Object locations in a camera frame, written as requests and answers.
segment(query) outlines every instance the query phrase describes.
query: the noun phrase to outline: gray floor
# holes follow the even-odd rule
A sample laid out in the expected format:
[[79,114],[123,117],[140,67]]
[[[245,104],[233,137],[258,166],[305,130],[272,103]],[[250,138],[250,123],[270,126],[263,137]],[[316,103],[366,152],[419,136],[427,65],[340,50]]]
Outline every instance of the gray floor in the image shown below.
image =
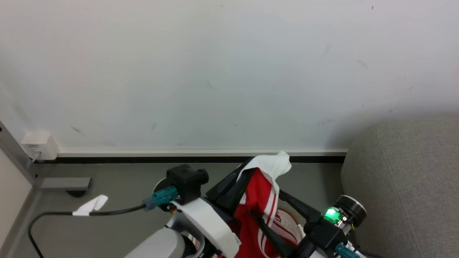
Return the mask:
[[[92,186],[86,196],[76,199],[65,192],[41,192],[34,215],[45,211],[75,211],[100,194],[109,197],[101,211],[129,208],[151,195],[155,184],[168,168],[177,164],[43,164],[39,168],[48,177],[89,176]],[[236,163],[191,164],[209,172],[210,189]],[[278,178],[281,189],[314,208],[324,211],[342,194],[342,164],[294,163],[287,174]],[[154,231],[162,228],[170,215],[159,209],[106,217],[43,217],[32,230],[45,258],[122,258]],[[14,258],[37,258],[27,234],[23,234]]]

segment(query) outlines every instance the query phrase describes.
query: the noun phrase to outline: white electrical socket box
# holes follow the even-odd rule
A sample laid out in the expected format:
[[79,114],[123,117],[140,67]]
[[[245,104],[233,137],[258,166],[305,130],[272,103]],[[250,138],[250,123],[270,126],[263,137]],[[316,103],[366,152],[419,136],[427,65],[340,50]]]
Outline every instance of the white electrical socket box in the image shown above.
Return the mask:
[[21,145],[32,159],[53,160],[59,154],[59,147],[50,133],[27,133]]

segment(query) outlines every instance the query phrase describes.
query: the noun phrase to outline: white baseboard trim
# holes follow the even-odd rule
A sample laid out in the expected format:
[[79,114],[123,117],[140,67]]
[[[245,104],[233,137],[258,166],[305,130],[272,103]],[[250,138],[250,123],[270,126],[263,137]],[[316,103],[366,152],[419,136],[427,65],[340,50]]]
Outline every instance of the white baseboard trim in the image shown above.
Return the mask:
[[[292,149],[290,156],[345,156],[347,149]],[[251,157],[279,150],[60,150],[58,157]]]

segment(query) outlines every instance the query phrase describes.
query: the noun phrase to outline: green light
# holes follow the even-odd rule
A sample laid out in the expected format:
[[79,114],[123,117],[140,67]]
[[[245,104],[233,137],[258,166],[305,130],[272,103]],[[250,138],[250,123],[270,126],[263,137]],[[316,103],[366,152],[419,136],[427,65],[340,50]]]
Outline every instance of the green light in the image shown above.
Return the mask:
[[334,208],[329,208],[324,215],[324,219],[330,221],[333,224],[337,224],[342,219],[342,217],[343,215],[336,211]]

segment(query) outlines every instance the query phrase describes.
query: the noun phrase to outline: gray fabric upholstery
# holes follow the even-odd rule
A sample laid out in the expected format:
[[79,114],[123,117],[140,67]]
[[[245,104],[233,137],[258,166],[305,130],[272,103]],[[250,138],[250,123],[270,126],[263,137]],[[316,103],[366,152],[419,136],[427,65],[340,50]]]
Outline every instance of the gray fabric upholstery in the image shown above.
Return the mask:
[[368,211],[356,230],[362,250],[459,256],[459,118],[373,127],[349,149],[341,180]]

